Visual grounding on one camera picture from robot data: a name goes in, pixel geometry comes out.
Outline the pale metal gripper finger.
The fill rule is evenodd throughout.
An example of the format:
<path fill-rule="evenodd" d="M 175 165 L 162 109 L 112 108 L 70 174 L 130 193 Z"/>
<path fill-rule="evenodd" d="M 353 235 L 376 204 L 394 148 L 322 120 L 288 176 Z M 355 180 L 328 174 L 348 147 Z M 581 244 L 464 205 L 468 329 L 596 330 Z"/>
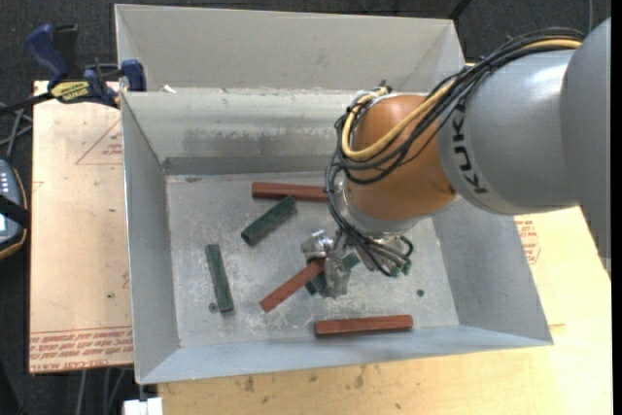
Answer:
<path fill-rule="evenodd" d="M 348 269 L 342 259 L 327 258 L 325 261 L 324 275 L 325 287 L 322 296 L 325 298 L 338 298 L 348 291 L 348 283 L 351 270 Z"/>
<path fill-rule="evenodd" d="M 318 230 L 300 244 L 300 251 L 305 261 L 310 263 L 315 259 L 332 257 L 335 252 L 335 242 L 323 230 Z"/>

